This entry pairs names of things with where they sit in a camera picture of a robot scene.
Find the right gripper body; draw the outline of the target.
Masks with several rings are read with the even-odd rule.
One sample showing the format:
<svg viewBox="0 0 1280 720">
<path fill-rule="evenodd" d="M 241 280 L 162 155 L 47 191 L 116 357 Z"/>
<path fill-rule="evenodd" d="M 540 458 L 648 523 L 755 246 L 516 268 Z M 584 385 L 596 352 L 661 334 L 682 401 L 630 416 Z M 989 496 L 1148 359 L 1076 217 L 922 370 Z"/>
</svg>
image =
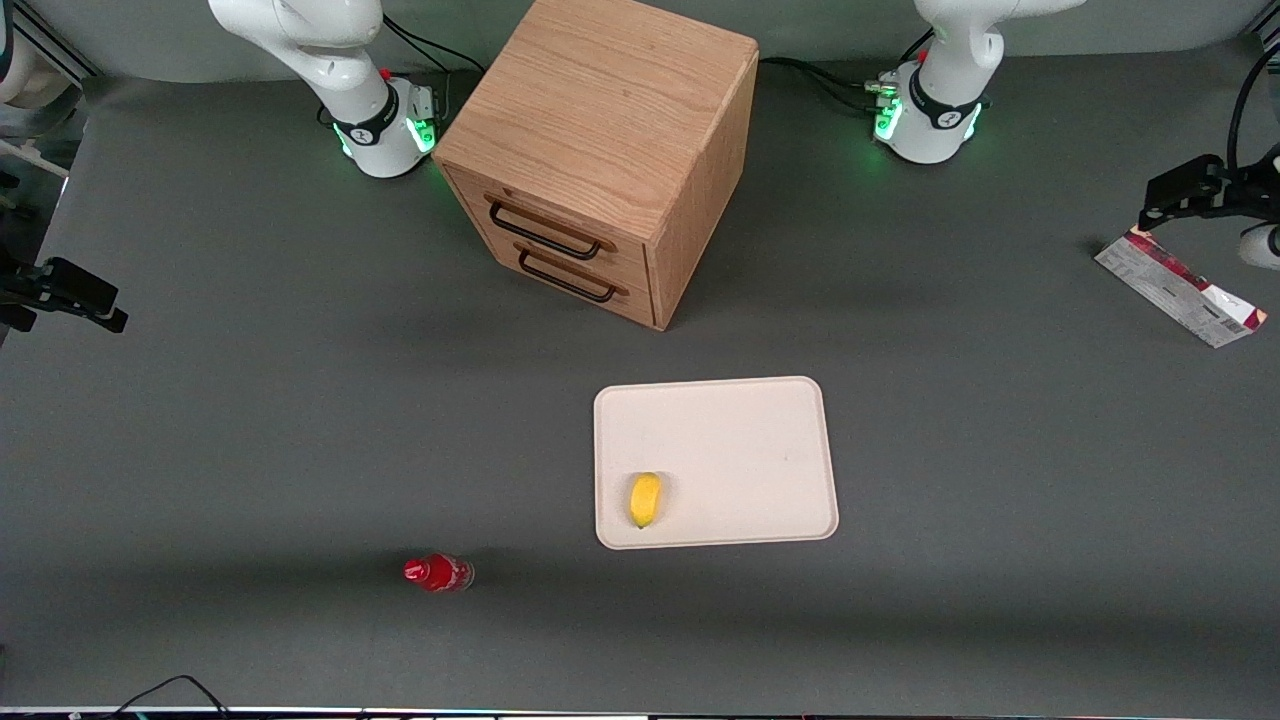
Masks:
<svg viewBox="0 0 1280 720">
<path fill-rule="evenodd" d="M 35 327 L 33 307 L 40 291 L 35 288 L 36 266 L 1 251 L 1 324 L 10 331 L 27 333 Z"/>
</svg>

